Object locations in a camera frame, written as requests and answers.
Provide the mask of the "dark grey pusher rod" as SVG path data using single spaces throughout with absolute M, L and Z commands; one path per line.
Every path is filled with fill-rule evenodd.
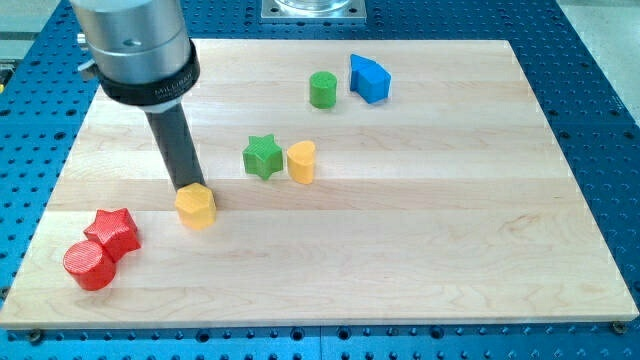
M 169 178 L 175 190 L 198 183 L 204 175 L 180 103 L 160 113 L 145 113 Z

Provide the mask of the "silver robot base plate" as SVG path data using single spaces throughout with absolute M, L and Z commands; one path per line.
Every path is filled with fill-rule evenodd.
M 364 23 L 365 0 L 262 0 L 261 23 Z

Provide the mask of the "black tool mounting collar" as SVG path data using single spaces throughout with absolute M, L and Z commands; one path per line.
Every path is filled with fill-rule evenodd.
M 190 56 L 175 74 L 155 82 L 126 84 L 108 78 L 98 72 L 98 79 L 105 94 L 125 105 L 148 107 L 177 100 L 198 81 L 201 70 L 194 42 L 189 40 Z

